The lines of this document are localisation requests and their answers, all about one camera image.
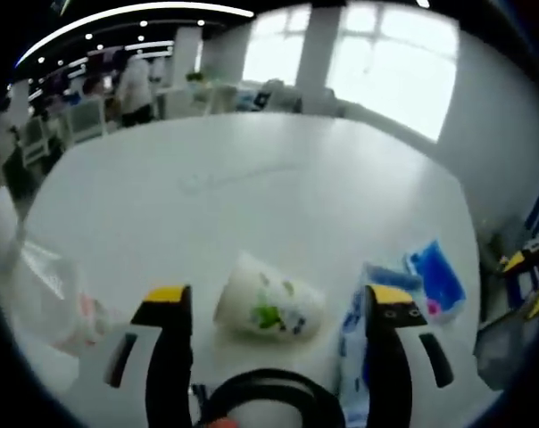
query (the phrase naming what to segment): person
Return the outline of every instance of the person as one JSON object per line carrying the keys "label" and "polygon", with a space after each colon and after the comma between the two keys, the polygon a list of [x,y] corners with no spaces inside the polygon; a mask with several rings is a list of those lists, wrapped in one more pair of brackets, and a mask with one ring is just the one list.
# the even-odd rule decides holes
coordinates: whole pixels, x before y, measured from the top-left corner
{"label": "person", "polygon": [[116,98],[120,104],[123,126],[128,128],[150,122],[153,119],[153,93],[148,62],[135,56],[129,57],[124,50],[115,55],[121,71]]}
{"label": "person", "polygon": [[46,110],[51,116],[62,114],[67,107],[67,104],[63,100],[63,96],[60,94],[52,94],[49,96],[46,104]]}
{"label": "person", "polygon": [[91,76],[85,79],[85,82],[83,82],[83,95],[86,98],[96,96],[103,97],[105,95],[105,88],[101,76]]}
{"label": "person", "polygon": [[[35,117],[41,118],[44,129],[49,129],[50,113],[47,109],[34,112]],[[49,131],[50,136],[47,139],[48,154],[39,160],[41,171],[44,176],[48,176],[55,164],[63,156],[63,140],[57,135],[57,132]]]}
{"label": "person", "polygon": [[9,96],[0,103],[0,144],[13,144],[14,141],[20,140],[18,128],[8,113],[11,104],[12,99]]}
{"label": "person", "polygon": [[165,70],[166,65],[164,57],[159,56],[158,58],[154,58],[153,62],[151,62],[151,82],[153,82],[156,88],[161,87]]}

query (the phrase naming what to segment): clear plastic bag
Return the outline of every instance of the clear plastic bag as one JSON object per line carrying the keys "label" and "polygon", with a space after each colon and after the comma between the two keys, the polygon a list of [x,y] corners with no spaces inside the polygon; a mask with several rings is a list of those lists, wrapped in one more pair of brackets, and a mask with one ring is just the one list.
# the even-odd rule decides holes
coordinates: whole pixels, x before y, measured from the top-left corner
{"label": "clear plastic bag", "polygon": [[0,189],[0,305],[10,325],[71,355],[99,342],[128,320],[89,297],[81,269],[19,223]]}
{"label": "clear plastic bag", "polygon": [[59,350],[78,355],[119,321],[116,312],[85,293],[72,260],[25,235],[8,276],[12,314],[31,333]]}

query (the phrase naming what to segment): paper cup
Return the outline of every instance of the paper cup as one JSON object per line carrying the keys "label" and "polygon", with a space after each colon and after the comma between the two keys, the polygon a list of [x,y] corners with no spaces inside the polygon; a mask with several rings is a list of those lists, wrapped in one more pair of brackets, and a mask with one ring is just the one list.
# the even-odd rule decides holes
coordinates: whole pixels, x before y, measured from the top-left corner
{"label": "paper cup", "polygon": [[323,319],[325,298],[249,254],[237,260],[214,321],[231,329],[279,339],[308,339]]}

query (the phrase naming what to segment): white shirt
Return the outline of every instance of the white shirt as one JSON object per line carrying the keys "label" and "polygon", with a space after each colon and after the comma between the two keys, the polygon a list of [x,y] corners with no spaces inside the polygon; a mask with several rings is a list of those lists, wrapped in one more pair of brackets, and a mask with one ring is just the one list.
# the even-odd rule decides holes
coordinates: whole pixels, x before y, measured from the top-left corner
{"label": "white shirt", "polygon": [[79,76],[74,78],[70,82],[70,91],[71,93],[77,92],[80,96],[83,96],[83,84],[85,83],[85,78]]}
{"label": "white shirt", "polygon": [[162,78],[164,78],[164,70],[165,70],[164,57],[159,56],[158,58],[155,58],[153,62],[153,69],[152,69],[151,77],[156,78],[158,80],[162,80]]}
{"label": "white shirt", "polygon": [[7,111],[0,113],[0,163],[4,163],[15,148],[15,135],[11,131],[13,122]]}
{"label": "white shirt", "polygon": [[120,77],[117,88],[117,97],[123,114],[132,113],[153,102],[149,75],[150,67],[147,61],[141,58],[129,58],[127,68]]}

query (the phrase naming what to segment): desk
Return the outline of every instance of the desk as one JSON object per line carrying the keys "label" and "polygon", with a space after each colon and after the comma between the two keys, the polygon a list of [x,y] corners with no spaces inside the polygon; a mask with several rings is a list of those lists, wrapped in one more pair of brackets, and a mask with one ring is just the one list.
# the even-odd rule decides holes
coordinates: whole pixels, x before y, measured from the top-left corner
{"label": "desk", "polygon": [[[338,328],[363,261],[400,266],[433,239],[467,296],[442,334],[466,358],[476,341],[477,245],[458,180],[362,123],[238,113],[121,130],[64,154],[27,227],[80,263],[94,297],[120,309],[133,311],[156,286],[193,285],[192,382],[277,366],[332,388]],[[315,340],[241,342],[215,328],[242,250],[327,295]]]}

